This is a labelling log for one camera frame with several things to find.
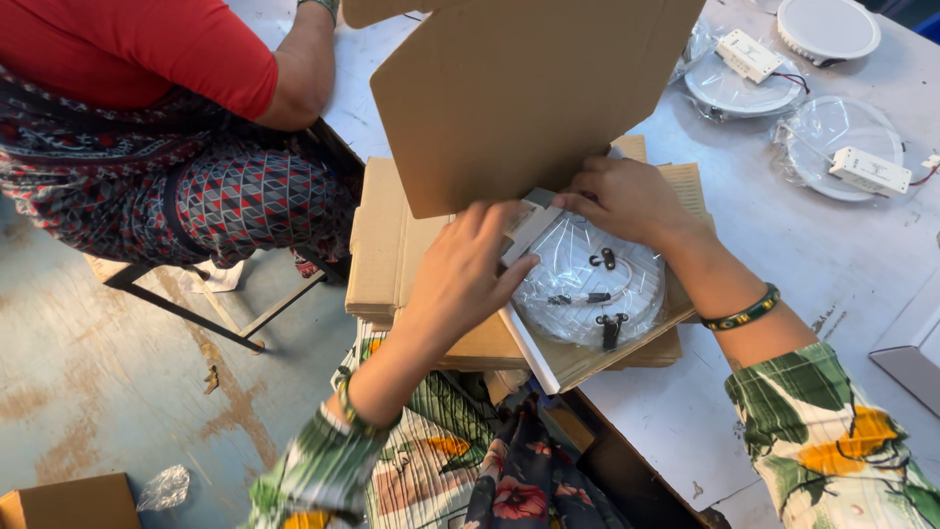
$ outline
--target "workbench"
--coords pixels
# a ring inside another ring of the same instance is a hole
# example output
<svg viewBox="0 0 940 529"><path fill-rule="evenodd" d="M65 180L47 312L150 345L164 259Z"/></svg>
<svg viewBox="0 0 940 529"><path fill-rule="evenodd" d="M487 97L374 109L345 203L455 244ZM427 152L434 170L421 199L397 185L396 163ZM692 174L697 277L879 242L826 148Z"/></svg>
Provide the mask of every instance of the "workbench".
<svg viewBox="0 0 940 529"><path fill-rule="evenodd" d="M294 2L235 0L232 8L274 48L290 29ZM703 15L726 32L776 32L776 17L748 0L709 0ZM337 30L336 89L323 117L363 161L391 156L368 78L422 17ZM850 96L882 108L905 142L905 165L915 168L940 148L940 46L878 20L883 39L871 56L820 70L789 55L809 72L812 97ZM683 82L676 85L629 134L646 136L652 164L698 162L721 240L838 351L854 383L910 432L918 464L940 483L940 420L868 359L940 264L940 181L874 204L828 199L772 168L774 118L705 120ZM675 365L602 372L580 390L693 510L717 511L732 527L780 526L744 451L718 345L701 326L681 325L680 335L685 356Z"/></svg>

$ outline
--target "green bangle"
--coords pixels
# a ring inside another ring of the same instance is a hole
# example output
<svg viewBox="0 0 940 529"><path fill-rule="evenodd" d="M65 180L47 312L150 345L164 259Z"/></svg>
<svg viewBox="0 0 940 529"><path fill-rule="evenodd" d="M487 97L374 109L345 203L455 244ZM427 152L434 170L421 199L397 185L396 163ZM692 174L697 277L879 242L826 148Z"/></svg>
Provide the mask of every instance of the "green bangle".
<svg viewBox="0 0 940 529"><path fill-rule="evenodd" d="M735 329L742 325L747 325L767 314L780 302L780 290L772 283L765 284L767 285L767 294L754 305L728 317L715 318L712 320L702 318L702 325L711 330Z"/></svg>
<svg viewBox="0 0 940 529"><path fill-rule="evenodd" d="M359 414L356 413L355 408L353 408L353 405L350 404L350 378L351 377L343 378L337 384L337 399L339 399L339 407L342 409L343 419L346 419L346 422L352 425L352 429L354 431L359 432L366 437L376 437L378 434L387 432L395 426L399 425L401 422L401 414L404 413L404 410L399 411L398 416L395 417L395 420L392 421L392 424L384 428L369 425L360 419Z"/></svg>
<svg viewBox="0 0 940 529"><path fill-rule="evenodd" d="M297 0L297 7L300 7L304 2L316 2L321 6L327 8L330 11L330 14L333 15L333 26L337 25L337 13L339 13L339 0Z"/></svg>

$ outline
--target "stool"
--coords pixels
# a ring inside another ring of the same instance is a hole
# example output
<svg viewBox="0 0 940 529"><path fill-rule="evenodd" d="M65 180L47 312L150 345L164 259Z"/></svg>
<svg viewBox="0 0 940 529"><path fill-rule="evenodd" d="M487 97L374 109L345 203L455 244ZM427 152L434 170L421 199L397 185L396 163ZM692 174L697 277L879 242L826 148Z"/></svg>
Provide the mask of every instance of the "stool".
<svg viewBox="0 0 940 529"><path fill-rule="evenodd" d="M310 279L304 281L304 284L297 287L293 292L286 295L283 299L278 301L264 312L261 316L258 316L255 321L251 322L248 327L240 329L235 323L235 320L228 314L225 307L219 303L215 293L209 290L209 287L206 286L206 280L209 278L209 272L200 270L192 265L181 266L192 278L193 282L199 286L202 290L202 293L206 296L206 299L215 309L215 311L222 318L222 321L226 323L226 327L203 317L199 314L196 314L188 309L177 305L176 303L160 297L151 291L134 284L134 281L139 280L145 274L150 272L153 269L151 266L144 266L142 264L128 264L128 263L118 263L116 261L108 261L106 259L100 259L98 257L92 257L88 254L85 255L88 265L91 266L91 271L95 274L95 278L98 281L111 288L116 288L122 290L132 296L139 297L144 301L150 302L165 311L171 312L181 318L189 320L201 327L204 327L212 332L221 334L225 336L232 342L235 342L239 345L244 345L251 350L252 354L258 355L264 351L264 342L261 340L251 341L249 338L261 328L268 324L275 316L282 313L287 309L291 303L296 301L306 294L306 291L313 288L317 283L329 281L333 284L343 284L346 279L335 271L334 268L330 267L325 263L320 257L309 248L296 248L298 254L300 254L305 259L308 259L311 263L316 265L320 270L317 271Z"/></svg>

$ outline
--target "woman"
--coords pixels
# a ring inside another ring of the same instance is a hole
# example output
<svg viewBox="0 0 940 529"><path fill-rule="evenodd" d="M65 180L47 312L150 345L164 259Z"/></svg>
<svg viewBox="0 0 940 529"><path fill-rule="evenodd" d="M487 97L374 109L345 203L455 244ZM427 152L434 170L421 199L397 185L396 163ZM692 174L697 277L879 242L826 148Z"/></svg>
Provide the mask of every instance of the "woman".
<svg viewBox="0 0 940 529"><path fill-rule="evenodd" d="M656 168L588 159L555 205L661 252L703 321L722 329L714 335L733 371L725 387L746 426L754 469L785 525L940 527L940 490L911 460L901 427L852 386L833 350L775 288L682 209ZM341 379L276 468L251 489L249 525L345 527L361 521L365 506L371 527L548 527L558 519L564 527L629 526L551 442L531 397L477 459L472 488L445 494L467 479L468 465L455 463L473 459L489 437L477 435L472 420L454 419L472 413L449 399L440 376L429 371L537 264L529 256L495 277L514 207L476 203L441 231L395 328L377 350L368 343L362 356L374 354ZM428 431L452 435L398 439L401 430L415 430L416 419L427 419ZM393 427L395 441L386 442ZM436 465L427 463L442 453ZM383 471L370 480L377 460ZM409 480L412 491L396 490Z"/></svg>
<svg viewBox="0 0 940 529"><path fill-rule="evenodd" d="M0 188L106 259L344 257L355 182L277 132L330 97L337 7L301 0L270 52L222 0L0 0Z"/></svg>

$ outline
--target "white cable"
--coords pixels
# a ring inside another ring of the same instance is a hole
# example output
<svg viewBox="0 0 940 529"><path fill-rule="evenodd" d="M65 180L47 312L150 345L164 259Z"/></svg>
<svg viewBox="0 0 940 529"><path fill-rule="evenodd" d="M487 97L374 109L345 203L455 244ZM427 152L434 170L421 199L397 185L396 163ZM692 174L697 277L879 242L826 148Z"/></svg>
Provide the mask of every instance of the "white cable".
<svg viewBox="0 0 940 529"><path fill-rule="evenodd" d="M615 291L615 292L613 292L613 293L610 294L610 299L608 299L608 300L606 300L606 301L603 301L603 302L601 302L601 303L597 303L597 305L600 305L600 306L602 306L602 307L607 307L607 306L613 305L614 303L618 302L622 297L624 297L624 296L626 295L627 287L630 286L630 281L633 281L633 280L634 280L634 268L633 268L632 266L630 266L630 263L628 263L626 259L623 259L623 258L620 258L620 257L615 257L614 259L615 259L618 263L620 263L621 266L623 266L623 267L625 267L625 268L627 269L627 281L625 281L625 282L620 286L620 288L619 288L617 291ZM593 304L594 304L594 303L588 303L589 294L586 294L586 293L572 294L572 295L568 295L568 297L570 297L571 300L572 300L572 302L570 303L570 305L582 306L582 305L593 305ZM544 303L549 303L549 300L548 300L548 299L544 299L544 300L542 300L542 302L544 302Z"/></svg>
<svg viewBox="0 0 940 529"><path fill-rule="evenodd" d="M796 131L794 131L793 129L791 129L790 126L789 126L787 123L781 123L781 124L780 124L780 128L787 129L788 131L790 131L790 134L794 135L794 136L796 137L796 139L799 139L800 141L802 141L803 144L806 145L807 147L809 147L809 149L810 149L811 151L815 152L815 153L818 154L819 156L822 156L823 158L825 158L826 160L828 160L830 165L833 165L833 166L834 166L834 165L836 164L836 160L833 160L833 159L830 158L829 156L826 156L825 154L823 154L823 153L817 151L816 148L813 147L812 145L810 145L809 142L806 141L802 136L796 134Z"/></svg>
<svg viewBox="0 0 940 529"><path fill-rule="evenodd" d="M605 307L607 305L613 305L616 301L619 301L621 297L624 297L626 295L627 287L630 286L630 281L634 280L634 268L630 266L629 263L627 263L627 260L622 259L620 257L617 257L615 259L617 260L618 263L620 263L621 265L627 268L627 281L623 283L623 285L619 288L619 290L615 294L610 295L610 301L605 301L605 303L603 304Z"/></svg>

